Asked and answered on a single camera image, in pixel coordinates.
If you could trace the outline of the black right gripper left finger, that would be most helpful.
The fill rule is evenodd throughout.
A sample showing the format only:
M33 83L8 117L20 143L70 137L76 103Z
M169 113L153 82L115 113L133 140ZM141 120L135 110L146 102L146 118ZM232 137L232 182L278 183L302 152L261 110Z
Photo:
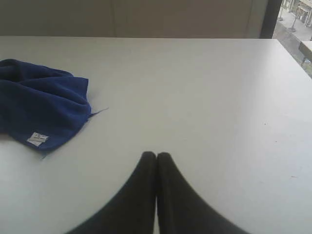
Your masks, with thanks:
M152 234L156 209L156 155L144 152L129 179L96 214L70 234Z

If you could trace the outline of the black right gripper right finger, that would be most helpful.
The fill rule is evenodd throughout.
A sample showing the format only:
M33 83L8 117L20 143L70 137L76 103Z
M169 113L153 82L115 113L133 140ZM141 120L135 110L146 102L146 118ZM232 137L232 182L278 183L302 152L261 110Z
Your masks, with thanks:
M245 234L208 205L169 153L157 155L157 216L161 234Z

